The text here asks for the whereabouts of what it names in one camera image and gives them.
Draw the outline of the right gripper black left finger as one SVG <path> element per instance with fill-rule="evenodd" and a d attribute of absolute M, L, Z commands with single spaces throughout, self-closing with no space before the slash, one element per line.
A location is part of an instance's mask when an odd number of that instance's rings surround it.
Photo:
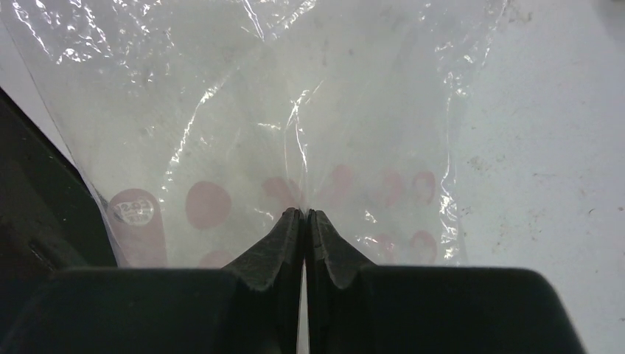
<path fill-rule="evenodd" d="M 295 353 L 304 218 L 222 268 L 82 268 L 44 281 L 3 353 Z"/>

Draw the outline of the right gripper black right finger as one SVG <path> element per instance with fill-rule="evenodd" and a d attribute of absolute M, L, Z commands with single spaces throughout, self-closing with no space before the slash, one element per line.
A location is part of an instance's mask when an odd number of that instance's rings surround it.
<path fill-rule="evenodd" d="M 321 211 L 306 241 L 312 353 L 584 352 L 535 271 L 377 265 Z"/>

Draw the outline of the clear zip top bag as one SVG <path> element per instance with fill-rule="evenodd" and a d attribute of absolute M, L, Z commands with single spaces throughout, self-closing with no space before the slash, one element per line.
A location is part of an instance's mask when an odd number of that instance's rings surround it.
<path fill-rule="evenodd" d="M 456 124 L 504 1 L 3 1 L 123 267 L 216 268 L 288 208 L 458 265 Z"/>

